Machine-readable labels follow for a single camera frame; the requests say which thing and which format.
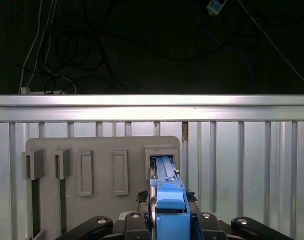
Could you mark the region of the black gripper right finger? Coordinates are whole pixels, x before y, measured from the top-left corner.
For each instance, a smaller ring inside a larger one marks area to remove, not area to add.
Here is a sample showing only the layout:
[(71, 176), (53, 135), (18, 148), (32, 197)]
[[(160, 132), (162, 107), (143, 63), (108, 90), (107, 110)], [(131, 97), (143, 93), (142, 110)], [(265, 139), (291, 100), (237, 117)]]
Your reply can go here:
[(195, 193), (186, 192), (191, 211), (192, 240), (292, 240), (252, 218), (235, 217), (225, 223), (212, 212), (201, 212)]

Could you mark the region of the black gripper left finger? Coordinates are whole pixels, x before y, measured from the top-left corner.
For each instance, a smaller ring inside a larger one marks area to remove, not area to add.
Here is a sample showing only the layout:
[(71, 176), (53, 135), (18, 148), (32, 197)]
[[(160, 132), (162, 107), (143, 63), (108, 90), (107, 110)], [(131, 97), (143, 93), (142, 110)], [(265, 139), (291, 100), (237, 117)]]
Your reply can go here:
[(150, 240), (148, 192), (136, 196), (137, 211), (124, 212), (113, 222), (106, 216), (94, 216), (63, 234), (64, 240)]

